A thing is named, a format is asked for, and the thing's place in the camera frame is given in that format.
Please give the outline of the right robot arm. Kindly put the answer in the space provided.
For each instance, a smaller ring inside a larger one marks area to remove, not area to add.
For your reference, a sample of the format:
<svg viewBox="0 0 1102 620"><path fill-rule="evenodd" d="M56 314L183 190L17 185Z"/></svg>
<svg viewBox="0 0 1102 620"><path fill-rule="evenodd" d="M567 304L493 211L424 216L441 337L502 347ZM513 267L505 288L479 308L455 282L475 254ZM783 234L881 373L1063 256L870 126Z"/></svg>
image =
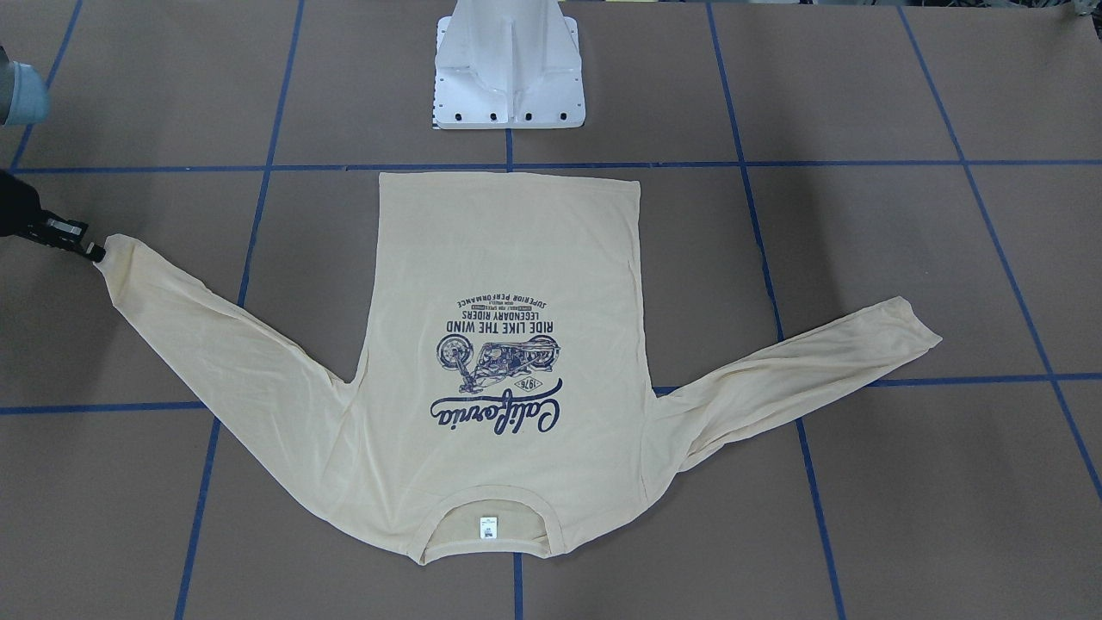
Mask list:
<svg viewBox="0 0 1102 620"><path fill-rule="evenodd" d="M33 126L50 111L50 96L35 67L12 59L1 50L1 122L4 127ZM85 243L88 225L42 207L40 194L28 182L1 172L1 235L17 236L56 250L76 252L99 263L105 248Z"/></svg>

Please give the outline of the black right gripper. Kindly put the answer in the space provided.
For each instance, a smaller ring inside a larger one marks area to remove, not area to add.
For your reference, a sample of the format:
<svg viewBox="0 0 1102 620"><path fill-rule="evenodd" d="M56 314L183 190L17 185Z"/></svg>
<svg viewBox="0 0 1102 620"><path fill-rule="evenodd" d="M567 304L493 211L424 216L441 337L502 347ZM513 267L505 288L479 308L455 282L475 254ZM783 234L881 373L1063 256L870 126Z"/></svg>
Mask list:
<svg viewBox="0 0 1102 620"><path fill-rule="evenodd" d="M1 236L17 236L58 250L79 251L83 258L99 263L106 250L94 242L82 243L86 229L84 222L66 220L44 209L35 188L1 171Z"/></svg>

